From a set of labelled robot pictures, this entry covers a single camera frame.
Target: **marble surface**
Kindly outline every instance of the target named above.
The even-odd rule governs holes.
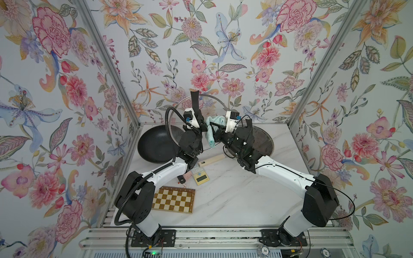
[[[145,125],[142,134],[154,125]],[[255,125],[274,141],[271,155],[276,161],[308,173],[287,125]],[[222,144],[198,156],[199,161],[222,153]],[[158,167],[135,151],[129,172],[146,172]],[[198,186],[191,177],[186,186],[195,189],[192,214],[151,211],[162,226],[264,226],[279,225],[292,212],[302,208],[303,200],[274,180],[241,169],[236,160],[225,158],[205,166],[210,181]],[[173,179],[166,186],[183,187]]]

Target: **light blue towel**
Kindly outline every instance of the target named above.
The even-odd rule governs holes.
[[[215,147],[215,141],[214,141],[214,136],[212,135],[212,127],[214,127],[214,130],[218,130],[218,127],[215,125],[210,125],[209,123],[217,123],[219,125],[225,125],[226,124],[226,118],[224,116],[216,116],[216,117],[211,117],[208,116],[206,118],[206,124],[208,125],[208,131],[206,132],[206,139],[208,140],[209,146],[211,148]]]

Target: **pink flower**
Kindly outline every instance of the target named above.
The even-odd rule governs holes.
[[[341,163],[343,155],[340,150],[333,145],[327,144],[321,149],[324,164],[327,165],[332,171],[341,169],[344,165]]]
[[[101,73],[97,73],[97,79],[100,81],[101,84],[106,84],[106,79]]]
[[[97,119],[97,126],[99,127],[99,129],[101,131],[105,131],[109,127],[109,119],[107,119],[107,118],[103,118],[103,119],[98,118]]]
[[[228,74],[224,75],[224,72],[219,73],[219,71],[216,71],[215,75],[211,73],[211,76],[212,76],[211,80],[216,80],[217,82],[219,82],[219,79],[224,79],[228,77]]]
[[[280,59],[280,53],[276,47],[267,47],[262,50],[256,60],[259,68],[271,67]]]
[[[40,209],[52,203],[59,190],[59,178],[50,171],[46,171],[37,177],[33,189],[30,191],[32,207]]]
[[[92,97],[88,97],[88,100],[85,103],[85,112],[86,112],[87,118],[89,118],[90,121],[93,120],[92,117],[96,116],[99,113],[97,111],[97,107]]]
[[[281,24],[280,31],[291,32],[305,25],[316,11],[313,0],[287,0],[277,16],[276,25]]]
[[[390,123],[385,116],[382,116],[367,127],[367,132],[371,133],[376,139],[385,139],[392,136],[392,132],[389,129]]]
[[[159,3],[160,6],[164,6],[164,8],[162,8],[162,10],[165,10],[168,7],[169,7],[169,9],[172,10],[172,6],[175,6],[175,5],[179,4],[179,2],[176,2],[174,0],[162,0],[162,1],[164,1],[164,2]]]
[[[262,97],[264,95],[268,95],[268,92],[265,90],[265,88],[262,85],[260,85],[258,87],[255,87],[255,95]]]
[[[83,106],[88,96],[86,84],[83,82],[83,79],[79,79],[77,76],[71,76],[66,83],[66,94],[73,105],[76,107]]]
[[[196,18],[189,17],[182,23],[181,29],[191,40],[196,40],[202,35],[202,27]]]
[[[82,205],[77,200],[63,207],[55,226],[56,240],[59,243],[66,243],[76,233],[81,222],[82,211]]]
[[[105,90],[103,93],[104,93],[104,98],[105,98],[103,106],[106,109],[110,110],[110,113],[114,115],[116,112],[116,106],[117,106],[115,87],[112,85],[110,86],[110,89]]]
[[[80,31],[74,29],[70,34],[71,51],[79,58],[83,65],[88,65],[89,62],[89,48],[85,36]]]
[[[256,80],[257,81],[260,80],[263,83],[268,82],[268,80],[270,78],[270,75],[273,73],[273,70],[274,69],[272,69],[272,68],[270,68],[270,69],[267,69],[267,68],[261,69],[261,71],[259,71],[257,73],[257,75],[255,76]]]
[[[85,164],[86,159],[93,158],[95,154],[93,151],[95,150],[95,146],[93,144],[93,139],[89,137],[89,134],[84,134],[83,137],[81,135],[77,136],[77,141],[73,140],[72,144],[74,145],[71,148],[71,158],[73,161],[77,160],[78,166],[83,166]]]
[[[8,191],[13,192],[14,196],[23,198],[27,195],[28,189],[33,182],[34,174],[29,165],[24,166],[21,171],[10,173],[1,180],[1,185]]]
[[[192,61],[192,73],[202,73],[205,68],[207,67],[207,64],[205,64],[204,62],[201,62],[199,60],[193,60]]]
[[[368,136],[367,133],[356,134],[356,136],[353,137],[351,146],[357,155],[367,159],[373,158],[380,149],[380,144],[377,140]]]
[[[397,156],[391,156],[388,160],[386,160],[386,154],[387,152],[382,151],[382,159],[378,158],[377,156],[374,156],[374,158],[377,160],[378,163],[382,164],[380,167],[380,170],[383,171],[385,168],[387,168],[387,171],[390,173],[390,175],[396,179],[394,175],[397,175],[400,178],[404,178],[404,175],[397,171],[396,169],[403,169],[404,167],[402,165],[391,165],[395,160],[397,160]]]
[[[106,35],[102,36],[102,39],[107,47],[114,47],[115,45],[111,45],[113,43],[113,39],[106,40]]]
[[[240,92],[244,91],[244,83],[241,82],[239,79],[232,78],[231,81],[226,81],[222,85],[221,91],[224,94],[230,95],[231,97],[235,98],[236,96],[240,95]]]
[[[303,62],[298,62],[294,64],[294,72],[300,73],[303,70]]]
[[[396,189],[396,186],[397,180],[394,178],[390,178],[390,180],[381,178],[378,185],[371,182],[370,192],[376,195],[373,198],[373,209],[383,212],[383,215],[388,219],[390,218],[390,212],[392,212],[395,221],[403,222],[406,217],[412,218],[412,210],[409,206],[413,204],[413,199],[404,196],[407,193],[406,188],[399,187]]]
[[[209,76],[206,73],[197,73],[191,80],[191,84],[202,90],[209,84]]]
[[[275,92],[275,95],[277,96],[287,95],[293,90],[299,88],[301,85],[303,85],[303,83],[304,83],[304,80],[297,80],[296,78],[292,76],[287,76],[287,78],[285,78],[282,82],[278,82],[275,84],[275,87],[277,89],[277,91]]]
[[[323,25],[317,20],[313,20],[301,27],[295,33],[294,48],[301,49],[308,47],[308,45],[312,44],[318,38],[322,29]]]
[[[330,145],[336,146],[338,143],[338,140],[340,139],[340,136],[341,136],[341,129],[338,129],[337,127],[334,127],[334,126],[327,127],[327,129],[323,131],[324,141]]]
[[[49,157],[52,160],[55,160],[55,161],[47,164],[47,168],[51,168],[53,166],[56,166],[56,168],[55,168],[55,173],[56,173],[56,171],[60,168],[60,165],[66,163],[66,160],[63,160],[63,158],[67,155],[68,152],[72,151],[72,148],[69,148],[69,149],[66,150],[66,147],[67,147],[66,144],[63,144],[62,150],[60,150],[59,146],[56,147],[56,154],[57,155],[54,155],[53,153],[49,155]]]
[[[37,17],[33,17],[33,29],[43,48],[53,51],[58,57],[67,54],[70,48],[70,33],[62,16],[49,7],[37,8]]]

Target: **chessboard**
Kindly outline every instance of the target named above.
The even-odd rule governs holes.
[[[192,214],[195,190],[162,186],[154,195],[152,209]]]

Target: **red berry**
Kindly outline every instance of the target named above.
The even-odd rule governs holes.
[[[67,83],[67,77],[66,76],[61,76],[60,77],[60,84],[65,85]]]
[[[65,184],[61,184],[60,187],[59,187],[58,193],[59,193],[59,194],[63,193],[65,187],[66,187]]]
[[[359,155],[354,155],[354,159],[359,163],[361,162],[361,158]]]

